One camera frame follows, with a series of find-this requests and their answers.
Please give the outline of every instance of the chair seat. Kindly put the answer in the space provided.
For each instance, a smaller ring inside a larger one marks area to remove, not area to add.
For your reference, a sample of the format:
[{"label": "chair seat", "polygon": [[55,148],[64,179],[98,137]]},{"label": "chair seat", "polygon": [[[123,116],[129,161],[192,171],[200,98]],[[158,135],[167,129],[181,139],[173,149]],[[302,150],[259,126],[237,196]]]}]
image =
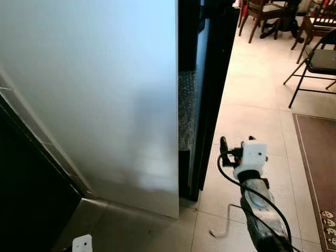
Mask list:
[{"label": "chair seat", "polygon": [[308,71],[323,75],[336,75],[336,51],[316,49]]},{"label": "chair seat", "polygon": [[279,11],[281,10],[282,7],[281,6],[278,6],[278,5],[275,5],[275,4],[266,4],[264,5],[263,7],[263,12],[273,12],[273,11]]}]

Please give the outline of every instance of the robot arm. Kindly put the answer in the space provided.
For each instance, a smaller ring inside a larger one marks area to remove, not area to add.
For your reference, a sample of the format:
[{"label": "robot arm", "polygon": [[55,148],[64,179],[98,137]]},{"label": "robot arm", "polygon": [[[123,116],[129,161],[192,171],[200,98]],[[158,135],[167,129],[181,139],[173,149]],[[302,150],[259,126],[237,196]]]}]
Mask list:
[{"label": "robot arm", "polygon": [[[293,251],[288,245],[290,239],[275,209],[255,193],[244,189],[248,187],[274,203],[274,198],[269,191],[268,180],[260,177],[263,173],[263,165],[267,161],[266,145],[258,143],[252,136],[249,141],[241,143],[241,148],[232,150],[227,148],[224,137],[220,142],[223,166],[233,167],[234,177],[242,185],[240,204],[245,212],[247,228],[257,251]],[[234,162],[231,162],[230,156],[234,158]],[[277,236],[255,216],[262,219]]]}]

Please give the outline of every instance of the brown rug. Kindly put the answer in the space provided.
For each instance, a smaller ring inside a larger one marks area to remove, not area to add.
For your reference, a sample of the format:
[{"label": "brown rug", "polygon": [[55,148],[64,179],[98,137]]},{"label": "brown rug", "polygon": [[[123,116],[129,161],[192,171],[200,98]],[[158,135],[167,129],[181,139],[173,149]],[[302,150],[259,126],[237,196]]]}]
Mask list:
[{"label": "brown rug", "polygon": [[293,118],[322,250],[336,251],[336,120],[303,114]]}]

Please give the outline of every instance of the bubble wrap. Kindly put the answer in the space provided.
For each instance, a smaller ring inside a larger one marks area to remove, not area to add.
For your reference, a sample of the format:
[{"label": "bubble wrap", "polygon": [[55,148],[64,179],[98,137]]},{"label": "bubble wrap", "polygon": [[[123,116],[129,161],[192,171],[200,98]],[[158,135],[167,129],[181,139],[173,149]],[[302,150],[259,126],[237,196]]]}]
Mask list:
[{"label": "bubble wrap", "polygon": [[196,71],[178,73],[178,150],[192,150],[197,104]]}]

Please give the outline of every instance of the floor mat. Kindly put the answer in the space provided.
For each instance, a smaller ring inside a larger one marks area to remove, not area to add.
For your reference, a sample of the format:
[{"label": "floor mat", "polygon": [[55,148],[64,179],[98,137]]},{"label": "floor mat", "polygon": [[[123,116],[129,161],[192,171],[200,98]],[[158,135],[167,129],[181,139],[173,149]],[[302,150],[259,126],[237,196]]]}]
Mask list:
[{"label": "floor mat", "polygon": [[324,251],[335,251],[336,120],[293,114]]}]

